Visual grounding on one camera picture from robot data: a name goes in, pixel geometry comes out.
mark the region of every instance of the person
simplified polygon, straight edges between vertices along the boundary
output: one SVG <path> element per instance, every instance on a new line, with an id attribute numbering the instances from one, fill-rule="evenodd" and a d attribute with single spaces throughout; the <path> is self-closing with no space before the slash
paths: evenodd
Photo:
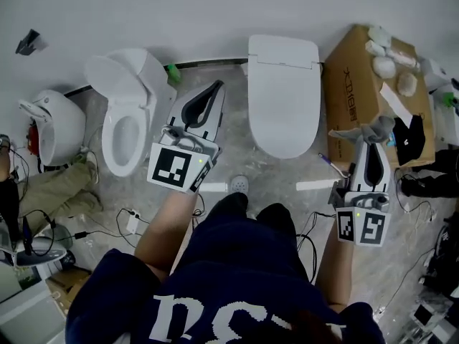
<path id="1" fill-rule="evenodd" d="M 384 343 L 370 306 L 348 306 L 354 246 L 336 222 L 314 286 L 290 212 L 273 204 L 249 219 L 247 191 L 244 176 L 231 182 L 172 274 L 197 193 L 171 191 L 134 255 L 110 250 L 82 286 L 66 343 Z"/>
<path id="2" fill-rule="evenodd" d="M 47 226 L 43 213 L 36 210 L 42 210 L 51 220 L 102 211 L 98 197 L 85 190 L 98 180 L 93 153 L 69 168 L 26 177 L 17 183 L 10 175 L 9 157 L 10 152 L 13 156 L 16 152 L 7 135 L 0 134 L 0 141 L 0 216 L 10 227 L 10 238 L 20 238 L 23 216 L 27 216 L 32 236 Z"/>
<path id="3" fill-rule="evenodd" d="M 426 166 L 413 167 L 414 172 L 423 169 L 437 171 L 443 175 L 437 177 L 415 178 L 404 176 L 401 190 L 406 196 L 424 198 L 457 198 L 459 197 L 459 149 L 440 150 L 435 153 L 435 162 Z"/>

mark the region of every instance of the white toilet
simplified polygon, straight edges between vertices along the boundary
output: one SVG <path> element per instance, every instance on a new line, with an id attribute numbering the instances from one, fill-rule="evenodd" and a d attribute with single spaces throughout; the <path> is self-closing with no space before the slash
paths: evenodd
<path id="1" fill-rule="evenodd" d="M 302 39 L 249 39 L 250 130 L 273 157 L 295 158 L 312 145 L 321 111 L 318 48 Z"/>
<path id="2" fill-rule="evenodd" d="M 91 57 L 85 66 L 91 86 L 108 99 L 102 152 L 116 176 L 131 175 L 166 124 L 176 91 L 161 63 L 146 49 L 122 49 Z"/>
<path id="3" fill-rule="evenodd" d="M 39 155 L 45 166 L 66 164 L 80 151 L 86 116 L 74 102 L 44 90 L 32 103 L 20 100 L 19 108 L 37 123 Z"/>

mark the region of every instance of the khaki pants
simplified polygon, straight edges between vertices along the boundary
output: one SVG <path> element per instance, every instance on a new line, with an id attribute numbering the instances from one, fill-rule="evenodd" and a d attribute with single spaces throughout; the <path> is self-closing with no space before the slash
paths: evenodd
<path id="1" fill-rule="evenodd" d="M 84 190 L 93 181 L 94 175 L 90 164 L 75 163 L 64 170 L 31 176 L 27 192 L 19 203 L 19 216 L 41 209 L 53 220 L 58 216 L 102 211 L 98 198 Z M 18 183 L 19 198 L 22 197 L 24 187 L 25 182 Z M 48 224 L 40 211 L 28 215 L 27 221 L 32 235 L 41 232 Z"/>

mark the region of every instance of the human arm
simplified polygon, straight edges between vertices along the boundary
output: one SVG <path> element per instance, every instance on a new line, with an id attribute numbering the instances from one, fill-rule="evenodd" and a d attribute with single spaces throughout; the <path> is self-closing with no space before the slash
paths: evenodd
<path id="1" fill-rule="evenodd" d="M 352 285 L 352 256 L 354 245 L 338 240 L 338 226 L 331 228 L 319 267 L 316 286 L 330 308 L 340 313 L 349 303 Z"/>
<path id="2" fill-rule="evenodd" d="M 9 177 L 9 138 L 6 135 L 0 135 L 0 182 L 5 181 Z"/>
<path id="3" fill-rule="evenodd" d="M 160 280 L 171 271 L 196 199 L 197 193 L 189 195 L 171 191 L 137 243 L 134 256 L 147 264 Z"/>

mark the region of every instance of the white wall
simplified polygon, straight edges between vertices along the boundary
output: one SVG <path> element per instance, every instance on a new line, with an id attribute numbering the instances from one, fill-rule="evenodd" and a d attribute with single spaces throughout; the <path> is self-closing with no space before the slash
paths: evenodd
<path id="1" fill-rule="evenodd" d="M 85 84 L 85 61 L 144 46 L 163 62 L 247 56 L 254 33 L 315 41 L 325 59 L 353 22 L 374 22 L 459 76 L 459 0 L 0 0 L 0 132 L 23 132 L 11 103 Z M 15 55 L 30 28 L 48 42 Z"/>

